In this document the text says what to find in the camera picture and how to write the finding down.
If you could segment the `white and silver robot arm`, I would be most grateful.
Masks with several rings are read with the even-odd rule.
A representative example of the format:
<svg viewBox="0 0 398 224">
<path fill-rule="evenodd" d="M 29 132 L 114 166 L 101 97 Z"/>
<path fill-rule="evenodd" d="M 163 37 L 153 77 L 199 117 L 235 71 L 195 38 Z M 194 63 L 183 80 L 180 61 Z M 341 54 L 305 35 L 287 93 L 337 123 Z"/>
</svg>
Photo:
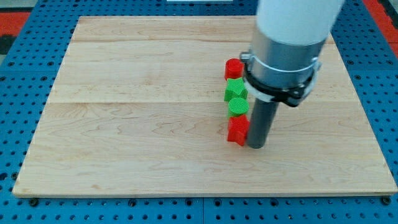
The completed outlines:
<svg viewBox="0 0 398 224">
<path fill-rule="evenodd" d="M 283 101 L 284 93 L 309 94 L 318 56 L 343 0 L 259 0 L 249 48 L 248 91 L 257 99 Z"/>
</svg>

